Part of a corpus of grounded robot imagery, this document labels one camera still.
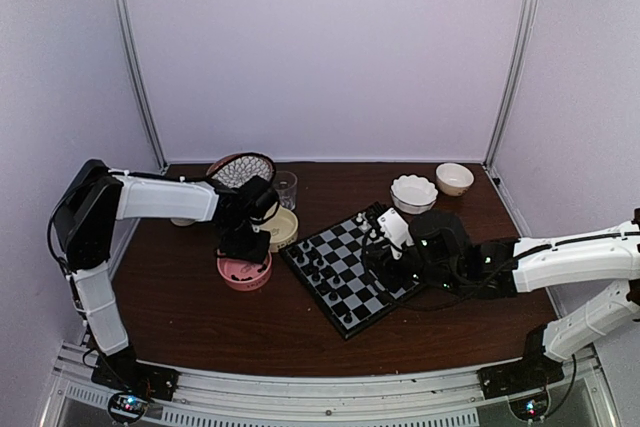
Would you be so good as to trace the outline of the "pink cat-shaped bowl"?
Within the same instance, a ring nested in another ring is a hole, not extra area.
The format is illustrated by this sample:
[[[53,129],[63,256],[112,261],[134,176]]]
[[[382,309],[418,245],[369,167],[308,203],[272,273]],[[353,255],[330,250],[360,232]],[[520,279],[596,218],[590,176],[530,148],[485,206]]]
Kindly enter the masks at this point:
[[[261,288],[272,275],[272,255],[270,252],[261,263],[218,257],[218,273],[228,287],[240,292],[249,292]]]

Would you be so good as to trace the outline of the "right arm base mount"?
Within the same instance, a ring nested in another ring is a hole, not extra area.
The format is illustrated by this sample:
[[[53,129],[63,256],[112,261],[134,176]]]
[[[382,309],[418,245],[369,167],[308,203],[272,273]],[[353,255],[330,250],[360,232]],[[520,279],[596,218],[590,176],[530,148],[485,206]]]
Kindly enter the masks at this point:
[[[477,374],[485,399],[542,388],[564,379],[563,364],[546,357],[484,367]]]

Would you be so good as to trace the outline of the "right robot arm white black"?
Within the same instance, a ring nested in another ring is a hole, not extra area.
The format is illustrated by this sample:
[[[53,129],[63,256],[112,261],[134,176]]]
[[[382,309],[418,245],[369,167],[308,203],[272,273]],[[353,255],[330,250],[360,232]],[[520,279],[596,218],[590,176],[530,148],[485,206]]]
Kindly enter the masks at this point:
[[[357,220],[362,263],[375,287],[412,280],[471,298],[513,297],[561,284],[607,280],[609,286],[567,316],[544,325],[533,351],[513,366],[519,387],[535,387],[576,351],[639,313],[639,221],[555,238],[519,237],[475,244],[454,214],[429,210],[406,222],[390,208]]]

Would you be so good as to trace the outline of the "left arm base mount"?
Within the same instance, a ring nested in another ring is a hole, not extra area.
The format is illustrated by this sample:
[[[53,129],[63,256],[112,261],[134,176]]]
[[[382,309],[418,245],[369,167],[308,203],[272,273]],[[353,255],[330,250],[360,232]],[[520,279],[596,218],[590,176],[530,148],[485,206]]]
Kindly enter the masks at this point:
[[[130,392],[145,400],[171,401],[179,372],[138,362],[135,358],[110,356],[99,358],[91,375],[93,383]]]

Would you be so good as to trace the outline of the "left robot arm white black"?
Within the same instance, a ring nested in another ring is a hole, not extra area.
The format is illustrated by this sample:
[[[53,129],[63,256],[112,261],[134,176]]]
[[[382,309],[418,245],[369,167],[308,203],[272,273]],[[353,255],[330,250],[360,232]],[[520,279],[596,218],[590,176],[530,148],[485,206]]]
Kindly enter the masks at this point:
[[[276,172],[271,158],[254,152],[226,158],[199,176],[133,172],[99,159],[78,171],[51,213],[46,239],[98,352],[108,357],[104,372],[121,390],[137,389],[144,371],[123,353],[131,342],[112,287],[126,248],[113,240],[118,223],[211,223],[223,257],[259,263],[270,246],[262,226],[279,209]]]

